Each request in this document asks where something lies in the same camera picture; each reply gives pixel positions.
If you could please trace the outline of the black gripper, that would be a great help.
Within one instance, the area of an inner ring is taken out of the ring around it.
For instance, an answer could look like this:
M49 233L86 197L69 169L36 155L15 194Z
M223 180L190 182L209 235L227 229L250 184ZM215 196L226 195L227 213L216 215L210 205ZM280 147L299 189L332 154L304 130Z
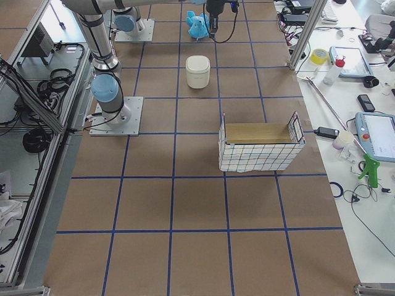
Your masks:
M214 39L218 30L218 16L223 12L225 0L207 0L206 8L209 13L209 38Z

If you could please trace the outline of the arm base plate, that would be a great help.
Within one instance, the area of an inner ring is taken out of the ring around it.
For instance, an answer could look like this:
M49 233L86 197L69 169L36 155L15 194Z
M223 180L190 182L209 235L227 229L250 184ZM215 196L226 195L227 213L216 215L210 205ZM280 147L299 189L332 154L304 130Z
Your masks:
M93 118L91 136L138 136L143 110L143 97L124 97L124 106L115 119L108 113Z
M118 43L144 43L151 42L154 33L155 20L117 17L115 19L115 42Z

